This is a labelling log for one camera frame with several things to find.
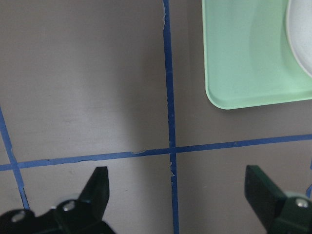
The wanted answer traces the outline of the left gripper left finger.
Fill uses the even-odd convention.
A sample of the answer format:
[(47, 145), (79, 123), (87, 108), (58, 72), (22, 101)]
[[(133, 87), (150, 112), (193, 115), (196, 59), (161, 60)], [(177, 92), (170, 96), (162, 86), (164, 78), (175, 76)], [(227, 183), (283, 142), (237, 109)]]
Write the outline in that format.
[(102, 220), (109, 201), (109, 177), (106, 166), (96, 167), (78, 197), (91, 206), (92, 215)]

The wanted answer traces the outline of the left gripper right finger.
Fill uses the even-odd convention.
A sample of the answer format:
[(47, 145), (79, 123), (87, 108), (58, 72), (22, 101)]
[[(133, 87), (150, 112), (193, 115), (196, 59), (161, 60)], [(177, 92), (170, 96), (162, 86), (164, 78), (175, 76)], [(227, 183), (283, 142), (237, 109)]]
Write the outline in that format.
[(265, 230), (270, 229), (287, 200), (286, 194), (257, 165), (246, 166), (244, 195)]

